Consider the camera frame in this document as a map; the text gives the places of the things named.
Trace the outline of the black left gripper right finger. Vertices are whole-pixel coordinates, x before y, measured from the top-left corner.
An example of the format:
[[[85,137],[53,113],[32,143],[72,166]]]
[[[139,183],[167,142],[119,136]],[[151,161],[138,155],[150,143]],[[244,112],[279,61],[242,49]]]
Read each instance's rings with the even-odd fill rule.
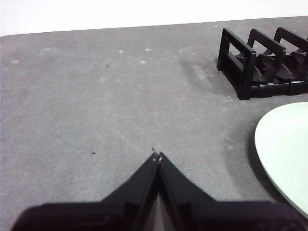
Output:
[[[305,231],[299,214],[270,201],[217,201],[158,154],[160,196],[178,231]]]

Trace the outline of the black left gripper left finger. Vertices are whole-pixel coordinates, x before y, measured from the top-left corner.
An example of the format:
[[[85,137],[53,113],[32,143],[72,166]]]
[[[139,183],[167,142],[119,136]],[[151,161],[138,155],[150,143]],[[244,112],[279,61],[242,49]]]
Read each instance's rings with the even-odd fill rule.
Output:
[[[140,231],[157,197],[158,154],[153,153],[99,202],[47,203],[26,209],[14,231]]]

